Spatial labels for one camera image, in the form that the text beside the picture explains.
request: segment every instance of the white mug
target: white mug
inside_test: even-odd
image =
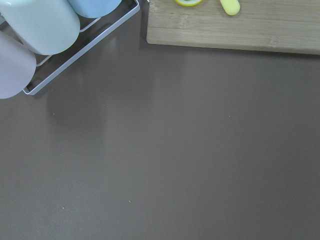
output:
[[[86,18],[99,18],[111,13],[121,0],[68,0],[77,14]]]
[[[80,21],[67,0],[0,0],[0,12],[31,51],[53,55],[78,38]]]
[[[33,78],[35,70],[35,55],[0,31],[0,99],[21,92]]]

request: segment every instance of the lemon slice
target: lemon slice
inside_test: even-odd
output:
[[[174,0],[174,1],[177,4],[180,4],[182,6],[191,7],[199,4],[202,0]]]

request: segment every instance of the gray countertop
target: gray countertop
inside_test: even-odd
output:
[[[149,45],[147,18],[0,101],[0,239],[320,239],[320,57]]]

